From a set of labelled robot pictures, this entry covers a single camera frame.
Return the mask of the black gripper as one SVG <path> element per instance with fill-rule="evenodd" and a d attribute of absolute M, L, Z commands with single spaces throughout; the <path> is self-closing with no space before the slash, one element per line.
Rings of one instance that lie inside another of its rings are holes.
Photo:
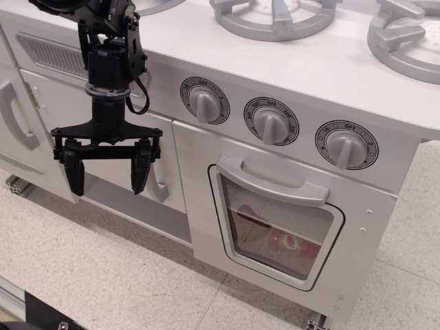
<path fill-rule="evenodd" d="M 151 162 L 161 157 L 160 138 L 163 132 L 131 124 L 125 120 L 125 109 L 136 115 L 129 97 L 119 100 L 92 98 L 92 118 L 75 126 L 55 128 L 54 159 L 64 166 L 70 190 L 83 196 L 85 187 L 84 160 L 131 158 L 131 187 L 140 194 L 146 185 Z"/>

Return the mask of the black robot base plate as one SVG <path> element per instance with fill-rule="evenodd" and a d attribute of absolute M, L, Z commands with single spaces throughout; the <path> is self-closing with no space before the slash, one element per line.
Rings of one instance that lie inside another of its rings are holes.
<path fill-rule="evenodd" d="M 81 324 L 49 306 L 36 296 L 25 292 L 25 320 L 1 321 L 1 329 L 40 330 L 40 329 L 69 329 L 83 330 Z"/>

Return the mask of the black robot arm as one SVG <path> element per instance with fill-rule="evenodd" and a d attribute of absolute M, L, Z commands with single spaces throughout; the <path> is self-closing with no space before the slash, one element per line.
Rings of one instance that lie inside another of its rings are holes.
<path fill-rule="evenodd" d="M 33 1 L 48 14 L 78 24 L 85 69 L 86 92 L 92 98 L 90 121 L 52 129 L 54 159 L 65 167 L 71 191 L 81 196 L 85 187 L 84 160 L 131 161 L 131 188 L 141 193 L 161 156 L 157 128 L 131 124 L 125 111 L 135 112 L 131 83 L 142 91 L 140 76 L 147 56 L 140 44 L 140 15 L 132 1 Z"/>

